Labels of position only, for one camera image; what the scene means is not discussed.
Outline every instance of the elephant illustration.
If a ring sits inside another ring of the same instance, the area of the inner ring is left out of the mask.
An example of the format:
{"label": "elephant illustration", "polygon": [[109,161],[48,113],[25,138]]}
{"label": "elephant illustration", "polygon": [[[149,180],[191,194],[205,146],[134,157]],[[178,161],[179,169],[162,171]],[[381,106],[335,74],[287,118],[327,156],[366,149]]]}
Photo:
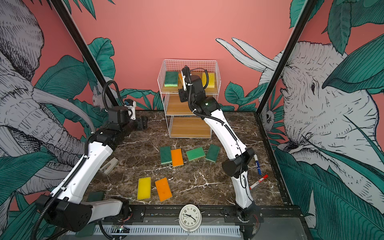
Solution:
{"label": "elephant illustration", "polygon": [[[48,162],[17,189],[26,195],[57,186],[84,151],[84,143],[71,136],[45,104],[71,110],[91,131],[95,127],[80,108],[31,84],[44,36],[23,1],[0,0],[0,23],[0,157],[18,157],[41,146],[57,157],[57,162]],[[12,199],[13,194],[0,206],[0,234],[7,226]]]}
{"label": "elephant illustration", "polygon": [[[233,38],[251,59],[228,42],[216,40],[245,66],[262,72],[259,85],[271,80],[282,52],[271,60],[246,42]],[[296,161],[317,164],[324,170],[330,167],[352,192],[383,213],[384,195],[371,181],[347,164],[318,151],[306,140],[384,171],[384,164],[354,126],[361,128],[380,148],[376,141],[379,115],[371,95],[366,90],[346,93],[330,86],[322,88],[327,77],[346,57],[347,54],[338,53],[331,44],[304,41],[296,44],[280,76],[285,86],[280,91],[284,98],[284,127],[289,142],[278,148],[291,153]]]}

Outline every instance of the clock face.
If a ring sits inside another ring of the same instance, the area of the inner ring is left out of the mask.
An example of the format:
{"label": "clock face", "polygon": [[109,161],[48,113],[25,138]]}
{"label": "clock face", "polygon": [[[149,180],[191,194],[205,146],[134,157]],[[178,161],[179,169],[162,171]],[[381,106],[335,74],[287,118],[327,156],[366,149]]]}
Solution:
{"label": "clock face", "polygon": [[192,204],[188,204],[181,209],[179,222],[182,227],[193,229],[201,224],[200,210]]}

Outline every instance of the red marker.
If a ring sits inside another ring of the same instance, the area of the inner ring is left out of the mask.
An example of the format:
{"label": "red marker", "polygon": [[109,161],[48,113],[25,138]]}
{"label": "red marker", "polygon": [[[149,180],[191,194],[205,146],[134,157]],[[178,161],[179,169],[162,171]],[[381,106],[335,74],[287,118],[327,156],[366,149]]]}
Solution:
{"label": "red marker", "polygon": [[268,174],[265,174],[264,177],[260,178],[259,181],[255,182],[254,184],[252,184],[250,187],[249,187],[249,190],[251,190],[252,188],[256,187],[257,185],[259,185],[259,183],[261,183],[262,181],[264,181],[264,179],[266,179],[268,177]]}

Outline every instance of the marker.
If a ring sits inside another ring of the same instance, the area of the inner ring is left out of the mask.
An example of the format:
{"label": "marker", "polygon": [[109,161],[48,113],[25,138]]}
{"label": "marker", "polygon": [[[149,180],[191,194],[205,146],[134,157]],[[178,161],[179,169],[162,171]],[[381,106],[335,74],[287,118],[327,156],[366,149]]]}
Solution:
{"label": "marker", "polygon": [[259,185],[259,183],[261,183],[262,181],[264,181],[267,177],[268,177],[268,174],[266,174],[264,177],[260,178],[257,182],[255,182],[254,184],[252,184],[252,185],[249,187],[249,190],[252,190],[252,188],[254,188],[254,187],[256,187],[257,185]]}
{"label": "marker", "polygon": [[259,173],[259,175],[261,175],[262,174],[262,170],[260,168],[259,160],[257,159],[257,155],[255,154],[253,157],[255,158],[255,161],[256,161],[257,172]]}

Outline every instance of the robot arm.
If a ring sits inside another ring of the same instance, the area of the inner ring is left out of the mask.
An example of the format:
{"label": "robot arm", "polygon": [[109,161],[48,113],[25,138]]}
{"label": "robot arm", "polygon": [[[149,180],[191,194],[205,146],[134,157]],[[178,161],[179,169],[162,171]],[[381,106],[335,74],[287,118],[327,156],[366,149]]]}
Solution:
{"label": "robot arm", "polygon": [[36,239],[37,230],[43,217],[49,224],[73,232],[78,232],[88,223],[108,216],[120,214],[122,218],[127,217],[129,208],[126,208],[119,200],[81,201],[103,162],[123,141],[124,137],[134,130],[147,128],[148,119],[146,117],[137,118],[135,107],[136,102],[129,99],[125,106],[109,108],[108,122],[86,140],[84,155],[71,172],[49,196],[39,196],[35,204],[41,214],[32,230],[31,239]]}
{"label": "robot arm", "polygon": [[207,84],[203,87],[201,79],[191,75],[188,66],[185,66],[181,72],[185,88],[179,89],[180,101],[187,101],[190,110],[211,127],[223,144],[229,160],[222,163],[222,168],[231,177],[235,188],[237,215],[241,221],[248,221],[257,208],[252,199],[247,178],[248,164],[255,152],[238,139],[226,121],[218,102],[213,97],[205,95],[204,89]]}

